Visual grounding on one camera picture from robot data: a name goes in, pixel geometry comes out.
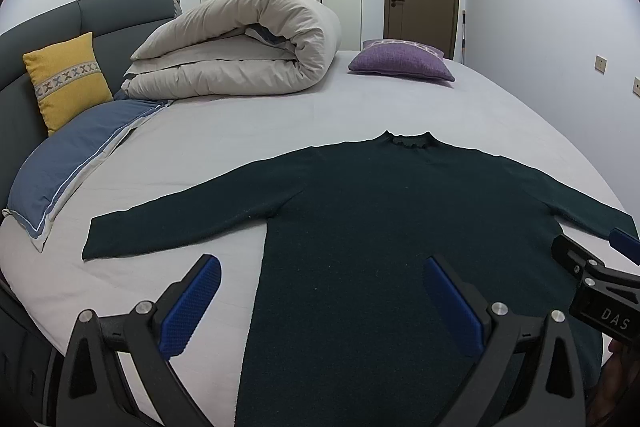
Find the person's right hand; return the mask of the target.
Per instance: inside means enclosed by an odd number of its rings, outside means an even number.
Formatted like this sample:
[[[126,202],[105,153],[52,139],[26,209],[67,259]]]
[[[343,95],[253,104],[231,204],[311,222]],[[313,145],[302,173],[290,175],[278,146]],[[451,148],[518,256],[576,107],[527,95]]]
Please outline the person's right hand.
[[[588,426],[605,425],[639,375],[638,349],[612,339],[608,343],[608,352],[611,355],[601,367],[597,386],[593,388],[587,414]]]

